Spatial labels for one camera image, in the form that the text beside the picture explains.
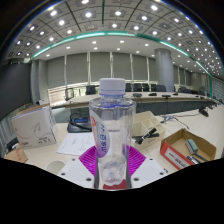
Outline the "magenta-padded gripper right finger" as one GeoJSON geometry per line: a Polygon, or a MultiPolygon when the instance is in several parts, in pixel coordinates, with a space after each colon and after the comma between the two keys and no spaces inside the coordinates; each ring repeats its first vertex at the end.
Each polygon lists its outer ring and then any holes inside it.
{"type": "Polygon", "coordinates": [[[128,171],[132,188],[140,188],[167,175],[153,157],[146,157],[134,147],[129,149],[128,171]]]}

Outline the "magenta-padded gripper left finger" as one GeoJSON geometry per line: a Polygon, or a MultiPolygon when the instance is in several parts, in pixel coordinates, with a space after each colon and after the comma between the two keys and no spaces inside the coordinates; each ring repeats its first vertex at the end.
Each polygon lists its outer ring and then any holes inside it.
{"type": "Polygon", "coordinates": [[[95,147],[89,148],[77,159],[71,159],[58,176],[84,188],[93,188],[97,172],[95,147]]]}

